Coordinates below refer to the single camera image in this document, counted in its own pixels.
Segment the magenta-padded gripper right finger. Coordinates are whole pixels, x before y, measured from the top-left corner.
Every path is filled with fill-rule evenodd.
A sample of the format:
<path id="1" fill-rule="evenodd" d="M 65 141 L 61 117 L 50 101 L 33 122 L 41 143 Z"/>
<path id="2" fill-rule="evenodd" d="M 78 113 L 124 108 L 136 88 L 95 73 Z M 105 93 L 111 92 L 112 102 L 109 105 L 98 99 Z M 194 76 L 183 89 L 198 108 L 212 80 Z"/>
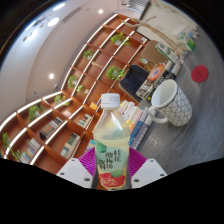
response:
<path id="1" fill-rule="evenodd" d="M 140 188 L 166 176 L 155 159 L 147 159 L 137 150 L 129 149 L 128 171 L 131 188 Z"/>

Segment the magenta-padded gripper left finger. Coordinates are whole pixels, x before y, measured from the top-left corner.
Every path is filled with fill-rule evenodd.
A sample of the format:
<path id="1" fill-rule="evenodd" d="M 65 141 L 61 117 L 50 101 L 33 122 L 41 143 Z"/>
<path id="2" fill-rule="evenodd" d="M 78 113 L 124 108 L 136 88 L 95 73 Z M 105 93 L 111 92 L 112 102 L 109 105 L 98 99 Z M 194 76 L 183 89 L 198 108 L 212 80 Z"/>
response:
<path id="1" fill-rule="evenodd" d="M 84 188 L 95 188 L 96 177 L 95 148 L 89 149 L 79 158 L 70 158 L 58 171 L 57 176 Z"/>

